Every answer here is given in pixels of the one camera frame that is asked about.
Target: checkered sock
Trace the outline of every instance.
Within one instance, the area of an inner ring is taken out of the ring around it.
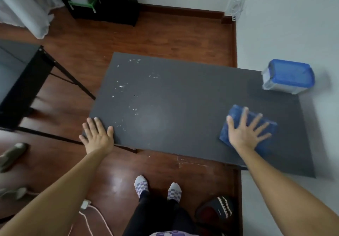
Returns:
[[[182,191],[179,184],[173,182],[168,189],[167,200],[174,199],[179,203],[181,199],[181,193]]]
[[[134,182],[135,191],[138,194],[138,197],[140,198],[140,195],[143,191],[148,191],[148,183],[145,177],[142,175],[139,175]]]

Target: green stand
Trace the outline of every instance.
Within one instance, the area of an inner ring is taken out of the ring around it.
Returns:
[[[97,13],[97,12],[95,11],[95,8],[94,8],[94,6],[95,6],[95,4],[97,3],[97,1],[99,1],[99,3],[101,4],[101,1],[100,1],[100,0],[93,0],[92,3],[89,3],[89,4],[80,4],[80,3],[75,3],[75,2],[72,2],[72,1],[68,0],[68,3],[69,3],[70,8],[71,8],[72,10],[74,10],[73,6],[78,6],[78,7],[89,7],[89,8],[91,8],[91,9],[93,10],[94,13]]]

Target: person's left hand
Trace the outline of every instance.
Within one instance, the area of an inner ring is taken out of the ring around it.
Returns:
[[[108,127],[106,132],[99,118],[95,117],[94,121],[95,124],[92,118],[87,118],[88,124],[82,124],[87,139],[82,135],[79,135],[79,138],[85,145],[87,154],[93,151],[102,151],[106,155],[108,155],[113,151],[114,147],[113,127]]]

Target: wooden floor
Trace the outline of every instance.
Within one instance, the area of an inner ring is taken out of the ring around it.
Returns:
[[[114,51],[231,66],[231,25],[219,20],[142,12],[135,27],[74,20],[65,8],[54,11],[48,35],[35,39],[23,28],[0,24],[0,38],[36,43],[45,49],[94,95]],[[78,87],[49,76],[33,103],[40,110],[21,124],[77,140],[93,101]],[[25,133],[0,131],[0,152],[17,142],[31,144],[29,153],[7,173],[0,188],[29,186],[41,192],[84,155],[82,146]],[[133,154],[116,148],[100,166],[87,198],[100,209],[115,236],[122,234],[138,204],[135,178],[143,174],[150,188],[166,196],[175,181],[183,190],[181,205],[195,209],[214,196],[239,196],[240,173],[222,163],[152,151]],[[0,218],[25,205],[0,202]],[[99,215],[86,210],[94,235],[108,235]],[[78,217],[71,235],[89,235]]]

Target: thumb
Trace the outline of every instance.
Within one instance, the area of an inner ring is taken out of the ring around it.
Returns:
[[[227,121],[227,125],[228,125],[228,130],[234,131],[234,121],[233,121],[232,116],[227,116],[226,121]]]
[[[113,138],[113,133],[114,133],[113,126],[108,127],[108,129],[107,129],[108,137]]]

